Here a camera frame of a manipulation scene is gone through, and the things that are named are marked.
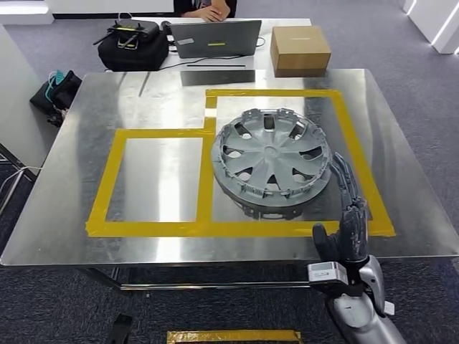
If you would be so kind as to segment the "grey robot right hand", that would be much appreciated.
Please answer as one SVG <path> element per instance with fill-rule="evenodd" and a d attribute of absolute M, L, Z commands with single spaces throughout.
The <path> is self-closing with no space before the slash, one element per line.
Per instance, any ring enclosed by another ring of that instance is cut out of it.
<path fill-rule="evenodd" d="M 363 262 L 367 259 L 368 207 L 360 196 L 355 176 L 338 152 L 329 165 L 336 177 L 341 199 L 341 218 L 337 231 L 328 235 L 322 223 L 313 227 L 313 240 L 323 262 Z"/>

